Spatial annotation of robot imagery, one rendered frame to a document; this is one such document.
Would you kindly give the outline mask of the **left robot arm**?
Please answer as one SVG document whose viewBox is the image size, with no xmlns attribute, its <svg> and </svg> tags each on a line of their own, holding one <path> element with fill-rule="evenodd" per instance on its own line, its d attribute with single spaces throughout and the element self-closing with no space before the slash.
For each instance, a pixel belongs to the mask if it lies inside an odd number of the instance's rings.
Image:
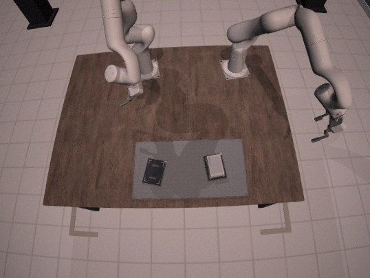
<svg viewBox="0 0 370 278">
<path fill-rule="evenodd" d="M 244 76 L 247 72 L 245 60 L 248 49 L 259 35 L 292 26 L 296 26 L 302 34 L 313 73 L 330 83 L 320 85 L 314 92 L 315 97 L 332 118 L 340 117 L 352 104 L 349 81 L 331 62 L 318 15 L 302 5 L 273 10 L 262 14 L 261 17 L 230 26 L 227 37 L 232 46 L 230 58 L 223 66 L 224 72 L 233 78 Z"/>
</svg>

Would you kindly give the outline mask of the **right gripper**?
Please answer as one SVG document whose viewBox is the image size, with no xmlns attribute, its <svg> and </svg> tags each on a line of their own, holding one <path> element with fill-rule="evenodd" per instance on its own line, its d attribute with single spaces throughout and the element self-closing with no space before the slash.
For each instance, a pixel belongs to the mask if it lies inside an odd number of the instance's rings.
<svg viewBox="0 0 370 278">
<path fill-rule="evenodd" d="M 127 101 L 124 101 L 123 103 L 120 104 L 121 107 L 132 101 L 131 96 L 136 97 L 143 93 L 143 87 L 142 87 L 141 80 L 139 83 L 135 84 L 134 86 L 127 86 L 127 87 L 129 90 L 128 91 L 129 95 L 127 96 Z"/>
</svg>

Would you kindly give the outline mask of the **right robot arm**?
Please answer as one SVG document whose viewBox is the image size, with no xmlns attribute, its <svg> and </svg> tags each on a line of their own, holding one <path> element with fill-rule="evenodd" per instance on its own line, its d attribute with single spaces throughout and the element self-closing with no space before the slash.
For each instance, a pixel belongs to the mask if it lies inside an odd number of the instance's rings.
<svg viewBox="0 0 370 278">
<path fill-rule="evenodd" d="M 155 30 L 149 24 L 137 24 L 137 12 L 131 0 L 100 0 L 107 47 L 117 52 L 125 67 L 109 65 L 105 79 L 109 83 L 134 86 L 140 79 L 157 74 L 157 64 L 151 61 L 149 46 Z M 122 4 L 122 5 L 121 5 Z M 131 48 L 128 44 L 135 43 Z"/>
</svg>

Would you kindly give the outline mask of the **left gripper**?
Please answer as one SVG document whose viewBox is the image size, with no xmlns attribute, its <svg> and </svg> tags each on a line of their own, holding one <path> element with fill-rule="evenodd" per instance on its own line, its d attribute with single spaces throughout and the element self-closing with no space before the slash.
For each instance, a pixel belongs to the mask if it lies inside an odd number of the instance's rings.
<svg viewBox="0 0 370 278">
<path fill-rule="evenodd" d="M 316 117 L 314 120 L 317 122 L 319 120 L 322 120 L 323 117 L 328 116 L 328 115 L 329 114 L 326 111 L 325 114 L 323 114 L 322 116 Z M 314 138 L 312 139 L 312 142 L 317 142 L 317 141 L 320 141 L 321 139 L 328 138 L 329 137 L 328 132 L 337 133 L 339 131 L 345 130 L 346 128 L 347 128 L 347 110 L 340 117 L 332 118 L 331 116 L 329 116 L 329 124 L 327 126 L 327 129 L 324 130 L 324 136 Z"/>
</svg>

